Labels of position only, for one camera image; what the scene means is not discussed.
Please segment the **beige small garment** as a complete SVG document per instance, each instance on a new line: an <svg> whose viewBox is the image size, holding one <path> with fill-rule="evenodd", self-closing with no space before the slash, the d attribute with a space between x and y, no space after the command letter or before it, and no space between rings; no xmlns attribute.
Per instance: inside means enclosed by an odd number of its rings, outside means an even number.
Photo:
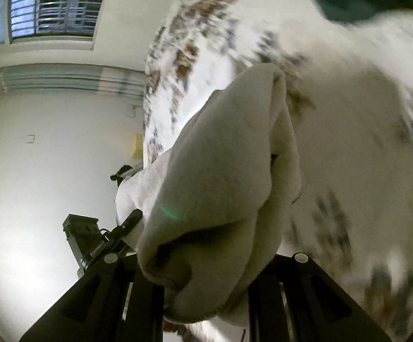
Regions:
<svg viewBox="0 0 413 342"><path fill-rule="evenodd" d="M118 223L144 276L165 290L165 317L241 323L248 286L275 256L302 192L285 73L243 71L210 95L174 145L120 184Z"/></svg>

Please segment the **black clothes pile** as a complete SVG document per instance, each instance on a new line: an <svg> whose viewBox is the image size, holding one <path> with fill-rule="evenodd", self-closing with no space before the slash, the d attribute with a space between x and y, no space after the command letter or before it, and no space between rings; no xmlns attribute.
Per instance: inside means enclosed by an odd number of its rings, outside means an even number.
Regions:
<svg viewBox="0 0 413 342"><path fill-rule="evenodd" d="M110 180L119 186L132 171L132 166L125 164L115 174L110 176Z"/></svg>

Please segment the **yellow object by bed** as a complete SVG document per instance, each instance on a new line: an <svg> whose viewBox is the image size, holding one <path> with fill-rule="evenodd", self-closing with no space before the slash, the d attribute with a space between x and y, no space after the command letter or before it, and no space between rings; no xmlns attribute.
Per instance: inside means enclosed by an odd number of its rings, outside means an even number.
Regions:
<svg viewBox="0 0 413 342"><path fill-rule="evenodd" d="M131 145L132 159L143 159L143 135L135 134Z"/></svg>

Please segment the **floral patterned bed cover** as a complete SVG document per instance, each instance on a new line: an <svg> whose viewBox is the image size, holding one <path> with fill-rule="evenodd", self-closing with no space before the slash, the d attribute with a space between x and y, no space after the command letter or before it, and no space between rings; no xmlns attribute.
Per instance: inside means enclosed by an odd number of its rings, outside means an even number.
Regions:
<svg viewBox="0 0 413 342"><path fill-rule="evenodd" d="M413 11L334 23L315 0L174 0L146 61L145 163L245 67L285 69L304 252L393 341L413 332Z"/></svg>

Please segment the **barred window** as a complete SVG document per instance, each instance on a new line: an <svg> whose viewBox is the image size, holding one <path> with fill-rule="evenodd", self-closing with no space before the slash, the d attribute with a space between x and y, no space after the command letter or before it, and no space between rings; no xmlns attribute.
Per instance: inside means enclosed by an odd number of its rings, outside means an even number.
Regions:
<svg viewBox="0 0 413 342"><path fill-rule="evenodd" d="M103 0L9 0L12 39L95 34Z"/></svg>

